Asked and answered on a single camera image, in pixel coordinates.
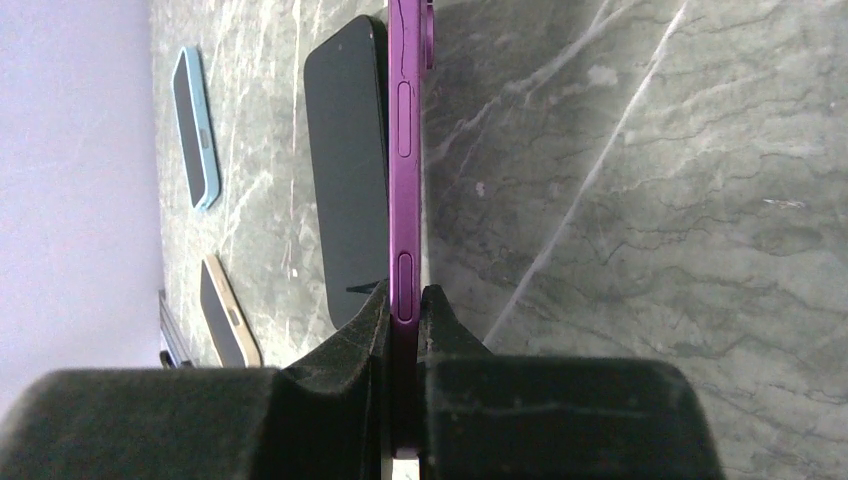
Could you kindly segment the purple bare phone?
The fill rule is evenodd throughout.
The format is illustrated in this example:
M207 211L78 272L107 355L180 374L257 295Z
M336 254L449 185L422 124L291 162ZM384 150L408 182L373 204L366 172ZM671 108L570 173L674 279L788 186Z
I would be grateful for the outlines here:
M397 459L420 451L422 76L431 65L432 7L388 3L389 300L391 443Z

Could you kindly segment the bare black phone removed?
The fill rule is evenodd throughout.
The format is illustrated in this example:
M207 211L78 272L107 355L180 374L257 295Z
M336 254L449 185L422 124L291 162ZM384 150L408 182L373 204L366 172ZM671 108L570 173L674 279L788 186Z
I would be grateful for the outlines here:
M327 306L342 328L388 275L387 31L359 15L304 65Z

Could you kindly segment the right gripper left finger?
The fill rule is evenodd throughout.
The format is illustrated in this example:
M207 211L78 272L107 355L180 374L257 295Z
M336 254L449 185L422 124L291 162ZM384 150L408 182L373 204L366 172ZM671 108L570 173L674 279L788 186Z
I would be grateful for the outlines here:
M59 370L1 424L5 479L387 479L388 293L284 369Z

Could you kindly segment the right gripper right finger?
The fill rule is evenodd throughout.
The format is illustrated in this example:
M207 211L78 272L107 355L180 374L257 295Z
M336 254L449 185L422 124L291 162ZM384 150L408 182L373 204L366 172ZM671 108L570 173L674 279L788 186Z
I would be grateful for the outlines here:
M496 355L438 285L421 303L425 479L720 479L701 403L675 366Z

